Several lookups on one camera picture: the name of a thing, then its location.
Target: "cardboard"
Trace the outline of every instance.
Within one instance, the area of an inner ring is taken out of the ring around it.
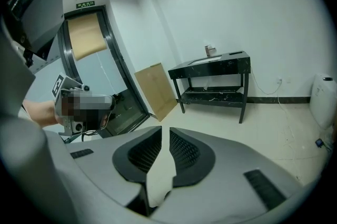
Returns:
[[[106,49],[96,13],[70,19],[68,28],[76,60]]]
[[[136,72],[135,76],[157,119],[162,121],[177,105],[162,64]]]

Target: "white appliance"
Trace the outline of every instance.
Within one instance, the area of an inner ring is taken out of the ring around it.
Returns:
[[[316,74],[311,91],[310,111],[323,128],[329,128],[334,120],[337,105],[337,84],[325,74]]]

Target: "exit sign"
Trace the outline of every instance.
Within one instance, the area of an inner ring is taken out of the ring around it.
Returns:
[[[95,5],[94,1],[86,2],[86,3],[78,3],[78,4],[76,4],[76,9],[83,8],[83,7],[94,6],[94,5]]]

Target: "door frame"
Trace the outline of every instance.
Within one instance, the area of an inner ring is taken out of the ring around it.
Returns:
[[[150,117],[150,114],[148,112],[148,109],[143,99],[141,98],[141,95],[124,61],[123,55],[118,47],[116,38],[113,34],[113,31],[112,31],[112,28],[111,28],[111,25],[110,25],[110,22],[107,16],[105,5],[81,8],[81,9],[64,14],[64,22],[60,30],[57,33],[58,41],[60,43],[59,47],[60,47],[60,52],[61,52],[60,54],[61,54],[62,63],[65,69],[66,75],[71,77],[72,79],[75,79],[76,81],[82,84],[80,75],[75,65],[73,53],[71,50],[72,47],[71,47],[71,41],[70,41],[70,36],[69,36],[67,19],[76,18],[76,17],[80,17],[83,15],[92,14],[92,13],[97,13],[98,23],[100,25],[102,35],[104,39],[106,40],[108,48],[111,52],[113,59],[116,62],[118,71],[120,72],[126,84],[127,89],[131,91],[139,108],[145,113],[145,117],[143,119],[137,120],[134,123],[134,125],[130,126],[128,130],[126,130],[127,132],[130,132],[136,129],[144,121],[146,121]],[[105,138],[108,136],[109,135],[107,135],[106,132],[102,133],[102,137]]]

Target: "sink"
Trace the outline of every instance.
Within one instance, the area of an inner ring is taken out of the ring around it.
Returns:
[[[216,60],[219,60],[222,56],[215,56],[215,57],[210,57],[210,58],[202,58],[202,59],[197,59],[193,62],[191,62],[189,65],[194,65],[194,64],[199,64],[199,63],[205,63],[205,62],[214,62]]]

